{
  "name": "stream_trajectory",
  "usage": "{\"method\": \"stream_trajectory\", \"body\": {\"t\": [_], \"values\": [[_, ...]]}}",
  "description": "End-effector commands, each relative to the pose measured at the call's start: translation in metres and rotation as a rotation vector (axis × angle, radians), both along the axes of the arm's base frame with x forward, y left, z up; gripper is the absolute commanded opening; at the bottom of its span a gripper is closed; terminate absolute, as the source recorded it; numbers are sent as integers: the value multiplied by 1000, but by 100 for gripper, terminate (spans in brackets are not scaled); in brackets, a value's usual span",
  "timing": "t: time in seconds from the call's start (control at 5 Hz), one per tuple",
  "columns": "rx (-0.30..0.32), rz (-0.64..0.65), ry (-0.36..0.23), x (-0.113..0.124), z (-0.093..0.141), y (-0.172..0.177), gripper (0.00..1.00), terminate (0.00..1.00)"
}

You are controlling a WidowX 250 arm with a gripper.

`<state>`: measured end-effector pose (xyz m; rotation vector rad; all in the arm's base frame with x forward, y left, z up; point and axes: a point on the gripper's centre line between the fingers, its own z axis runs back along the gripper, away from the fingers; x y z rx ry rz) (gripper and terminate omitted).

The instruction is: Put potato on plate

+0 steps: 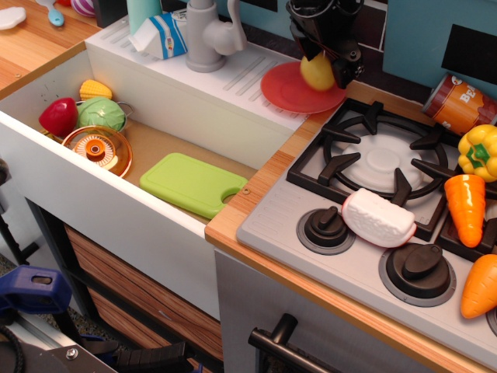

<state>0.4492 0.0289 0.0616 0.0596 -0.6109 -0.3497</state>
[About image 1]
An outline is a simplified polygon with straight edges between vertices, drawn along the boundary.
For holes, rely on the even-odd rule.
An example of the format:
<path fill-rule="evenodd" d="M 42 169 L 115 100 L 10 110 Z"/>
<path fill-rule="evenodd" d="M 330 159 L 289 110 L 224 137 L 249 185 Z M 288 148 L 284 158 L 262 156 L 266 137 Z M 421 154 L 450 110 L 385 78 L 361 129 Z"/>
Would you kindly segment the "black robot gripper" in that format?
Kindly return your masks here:
<path fill-rule="evenodd" d="M 335 83 L 345 89 L 364 70 L 353 24 L 363 1 L 288 1 L 290 32 L 308 61 L 324 54 Z"/>

